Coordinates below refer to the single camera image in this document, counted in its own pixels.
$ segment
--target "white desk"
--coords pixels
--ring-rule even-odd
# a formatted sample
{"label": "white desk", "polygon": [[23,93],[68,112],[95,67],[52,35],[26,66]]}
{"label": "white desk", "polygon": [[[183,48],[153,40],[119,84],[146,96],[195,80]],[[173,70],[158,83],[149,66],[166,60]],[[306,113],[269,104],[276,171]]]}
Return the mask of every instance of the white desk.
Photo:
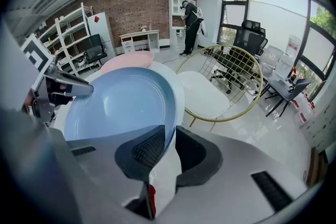
{"label": "white desk", "polygon": [[[134,41],[134,37],[146,36],[145,40]],[[136,47],[148,46],[149,51],[156,53],[160,51],[159,44],[159,30],[150,30],[136,32],[126,35],[121,35],[121,45],[124,52],[127,54],[129,52],[135,51]]]}
{"label": "white desk", "polygon": [[[185,97],[183,86],[180,83],[177,74],[168,66],[155,61],[152,62],[150,68],[163,76],[172,87],[176,102],[176,124],[181,125],[184,115]],[[97,72],[88,76],[85,80],[91,82],[101,75],[101,71],[98,70]],[[65,120],[71,104],[72,102],[69,102],[67,105],[61,106],[54,123],[54,128],[61,130],[63,133]],[[176,177],[181,172],[181,162],[179,155],[177,154],[175,149],[174,135],[165,155],[161,158],[159,163],[153,168],[150,173],[150,183],[152,186],[154,186],[156,190],[156,215],[158,215],[164,209],[164,207],[173,199],[175,195]]]}

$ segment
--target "white floor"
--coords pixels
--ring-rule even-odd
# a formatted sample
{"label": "white floor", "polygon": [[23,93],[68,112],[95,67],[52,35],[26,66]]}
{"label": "white floor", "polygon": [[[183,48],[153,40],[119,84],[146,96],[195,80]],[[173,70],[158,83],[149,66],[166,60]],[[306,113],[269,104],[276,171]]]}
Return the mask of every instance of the white floor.
{"label": "white floor", "polygon": [[[179,56],[181,52],[182,50],[161,49],[160,53],[155,54],[154,61],[164,63],[176,71],[186,59]],[[204,56],[197,55],[197,57],[188,60],[182,71],[199,71],[204,63],[202,57]],[[94,71],[89,70],[82,73],[81,77],[85,78]],[[306,171],[308,174],[311,147],[300,128],[295,125],[295,108],[289,105],[279,118],[279,113],[283,108],[283,105],[280,105],[273,114],[266,117],[268,111],[279,101],[277,97],[265,100],[267,96],[267,93],[262,96],[258,103],[245,115],[232,121],[216,123],[212,132],[256,146],[303,180],[304,172]],[[241,98],[239,102],[225,112],[223,117],[237,114],[237,111],[246,109],[252,99],[252,96]],[[189,126],[192,119],[190,115],[185,113],[183,125]],[[211,122],[196,120],[192,128],[209,131],[212,126],[213,123]]]}

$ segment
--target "brick wall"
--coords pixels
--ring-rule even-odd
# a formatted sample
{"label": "brick wall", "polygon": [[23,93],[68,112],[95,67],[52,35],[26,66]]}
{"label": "brick wall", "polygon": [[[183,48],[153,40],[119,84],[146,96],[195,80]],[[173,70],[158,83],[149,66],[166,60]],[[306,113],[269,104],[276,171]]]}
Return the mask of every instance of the brick wall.
{"label": "brick wall", "polygon": [[81,2],[85,6],[92,6],[93,14],[106,12],[116,47],[121,46],[119,36],[141,31],[142,25],[148,28],[149,23],[153,30],[160,31],[160,39],[169,38],[168,0],[77,0],[53,14],[46,21],[47,27],[55,23],[55,18],[80,7]]}

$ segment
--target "gold wire chair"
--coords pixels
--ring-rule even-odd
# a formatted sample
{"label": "gold wire chair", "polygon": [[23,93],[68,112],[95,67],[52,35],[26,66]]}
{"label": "gold wire chair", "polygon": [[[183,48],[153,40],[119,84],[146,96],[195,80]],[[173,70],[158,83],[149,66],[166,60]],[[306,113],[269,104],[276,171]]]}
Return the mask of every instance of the gold wire chair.
{"label": "gold wire chair", "polygon": [[186,58],[176,73],[181,74],[181,70],[184,67],[188,69],[188,62],[191,63],[189,66],[198,66],[198,68],[202,65],[197,72],[201,73],[209,83],[212,83],[220,92],[226,95],[230,104],[228,110],[237,104],[243,96],[249,96],[250,99],[245,109],[235,111],[234,115],[225,116],[223,119],[218,119],[219,117],[215,119],[204,118],[196,115],[186,107],[185,112],[193,117],[190,127],[196,119],[213,122],[214,125],[216,122],[234,120],[247,113],[258,102],[263,88],[263,73],[256,59],[247,51],[231,45],[206,47]]}

